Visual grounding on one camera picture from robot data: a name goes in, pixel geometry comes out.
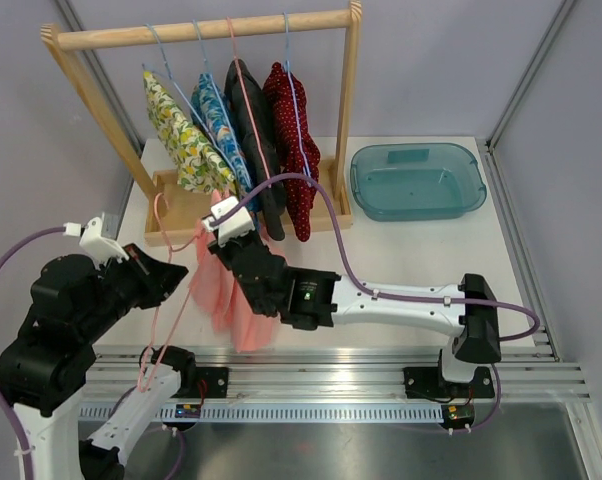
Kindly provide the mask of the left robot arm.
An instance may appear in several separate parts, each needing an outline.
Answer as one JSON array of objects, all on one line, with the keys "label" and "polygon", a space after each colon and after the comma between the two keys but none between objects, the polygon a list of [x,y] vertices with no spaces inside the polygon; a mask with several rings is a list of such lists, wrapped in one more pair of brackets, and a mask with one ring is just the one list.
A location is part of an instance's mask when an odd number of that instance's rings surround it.
[{"label": "left robot arm", "polygon": [[163,346],[151,354],[148,389],[133,390],[99,430],[78,438],[94,343],[130,310],[159,306],[188,272],[135,244],[123,253],[102,267],[79,254],[48,262],[31,287],[24,324],[0,356],[0,392],[24,429],[24,457],[37,479],[121,479],[131,451],[169,399],[191,399],[190,407],[176,410],[193,420],[205,400],[227,395],[228,368],[199,367],[193,352]]}]

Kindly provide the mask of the pink wire hanger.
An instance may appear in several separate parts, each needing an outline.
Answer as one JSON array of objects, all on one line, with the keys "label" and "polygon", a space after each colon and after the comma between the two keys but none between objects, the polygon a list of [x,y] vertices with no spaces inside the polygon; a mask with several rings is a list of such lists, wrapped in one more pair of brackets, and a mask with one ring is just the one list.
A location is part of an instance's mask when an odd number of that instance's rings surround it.
[{"label": "pink wire hanger", "polygon": [[[197,236],[197,234],[193,234],[191,236],[191,238],[188,241],[186,241],[185,243],[183,243],[179,246],[174,246],[167,234],[166,229],[164,228],[163,221],[162,221],[160,213],[159,213],[160,203],[164,204],[166,211],[168,211],[170,209],[169,203],[165,199],[165,195],[163,193],[158,193],[154,197],[153,217],[159,226],[159,232],[160,232],[161,237],[164,240],[166,248],[167,248],[167,255],[168,255],[167,261],[169,264],[171,264],[172,260],[173,260],[173,256],[176,253],[182,252],[187,247],[189,247],[198,238],[198,236]],[[182,305],[180,307],[180,310],[179,310],[178,314],[176,315],[176,317],[172,323],[172,326],[169,330],[169,333],[164,341],[164,344],[159,349],[158,360],[155,364],[151,364],[150,363],[151,355],[154,352],[153,348],[155,347],[156,340],[157,340],[157,326],[158,326],[158,322],[159,322],[160,306],[157,306],[154,309],[153,318],[152,318],[152,322],[150,324],[150,330],[149,330],[149,334],[150,334],[149,341],[148,341],[147,345],[144,347],[144,349],[142,350],[141,358],[140,358],[139,373],[138,373],[137,384],[136,384],[136,390],[139,391],[140,393],[145,393],[151,388],[154,377],[155,377],[156,370],[158,369],[158,366],[159,366],[159,362],[165,356],[167,347],[170,345],[172,337],[174,336],[176,328],[180,323],[181,317],[185,311],[186,306],[187,306],[187,298],[184,298]]]}]

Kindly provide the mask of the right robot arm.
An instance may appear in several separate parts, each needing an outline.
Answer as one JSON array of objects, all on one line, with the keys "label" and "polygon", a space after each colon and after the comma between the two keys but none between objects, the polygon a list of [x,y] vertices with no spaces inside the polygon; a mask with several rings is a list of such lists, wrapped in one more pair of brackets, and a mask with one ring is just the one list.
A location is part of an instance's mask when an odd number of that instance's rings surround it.
[{"label": "right robot arm", "polygon": [[255,233],[220,243],[209,252],[238,282],[251,310],[294,329],[378,324],[446,336],[434,367],[403,371],[409,398],[431,401],[490,399],[490,367],[501,361],[496,298],[486,280],[467,274],[461,283],[433,288],[355,282],[332,271],[293,267]]}]

